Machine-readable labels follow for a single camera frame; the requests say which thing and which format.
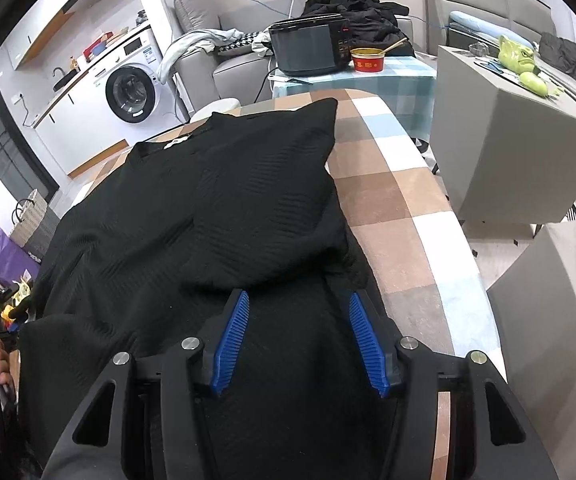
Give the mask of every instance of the red bowl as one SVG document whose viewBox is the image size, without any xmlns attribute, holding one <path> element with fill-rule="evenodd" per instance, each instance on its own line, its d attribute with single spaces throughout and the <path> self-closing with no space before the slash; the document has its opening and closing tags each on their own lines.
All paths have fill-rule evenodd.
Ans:
<svg viewBox="0 0 576 480">
<path fill-rule="evenodd" d="M 354 70 L 357 72 L 381 72 L 383 60 L 386 55 L 378 48 L 353 48 L 350 51 L 353 56 Z"/>
</svg>

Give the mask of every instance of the blue pillow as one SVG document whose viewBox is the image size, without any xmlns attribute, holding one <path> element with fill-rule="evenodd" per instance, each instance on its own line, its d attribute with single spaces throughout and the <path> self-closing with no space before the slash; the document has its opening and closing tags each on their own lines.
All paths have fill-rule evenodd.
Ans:
<svg viewBox="0 0 576 480">
<path fill-rule="evenodd" d="M 522 38 L 516 32 L 511 31 L 509 28 L 500 27 L 494 23 L 486 22 L 480 18 L 461 12 L 460 10 L 453 10 L 450 12 L 450 20 L 468 27 L 470 30 L 475 32 L 481 32 L 482 34 L 488 34 L 494 38 L 499 38 L 499 36 L 507 36 L 510 40 L 516 41 L 522 45 L 534 49 L 534 46 L 530 41 Z"/>
</svg>

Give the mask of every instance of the washing machine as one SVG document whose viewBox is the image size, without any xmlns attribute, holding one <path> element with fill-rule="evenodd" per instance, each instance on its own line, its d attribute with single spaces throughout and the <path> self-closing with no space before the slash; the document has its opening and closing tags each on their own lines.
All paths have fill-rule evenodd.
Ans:
<svg viewBox="0 0 576 480">
<path fill-rule="evenodd" d="M 132 146 L 164 133 L 183 121 L 183 111 L 172 85 L 155 75 L 161 63 L 151 28 L 112 46 L 92 68 L 95 123 L 112 128 Z"/>
</svg>

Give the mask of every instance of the white cabinet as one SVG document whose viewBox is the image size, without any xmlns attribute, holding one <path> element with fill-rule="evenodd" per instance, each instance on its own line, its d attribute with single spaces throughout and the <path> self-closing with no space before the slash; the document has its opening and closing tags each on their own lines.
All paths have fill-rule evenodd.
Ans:
<svg viewBox="0 0 576 480">
<path fill-rule="evenodd" d="M 32 59 L 65 23 L 62 7 L 68 0 L 37 0 L 6 38 L 6 48 L 13 68 Z"/>
<path fill-rule="evenodd" d="M 86 74 L 35 128 L 65 173 L 71 173 L 123 138 L 107 124 L 99 123 L 97 114 L 92 113 L 99 109 L 99 98 L 105 99 L 105 95 L 93 90 L 92 79 L 92 74 Z"/>
</svg>

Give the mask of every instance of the gray pillow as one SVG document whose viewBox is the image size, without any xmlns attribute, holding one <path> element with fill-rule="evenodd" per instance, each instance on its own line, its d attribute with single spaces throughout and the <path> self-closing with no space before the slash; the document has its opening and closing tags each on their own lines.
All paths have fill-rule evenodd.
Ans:
<svg viewBox="0 0 576 480">
<path fill-rule="evenodd" d="M 217 13 L 207 0 L 175 0 L 175 12 L 184 32 L 197 28 L 221 28 Z"/>
</svg>

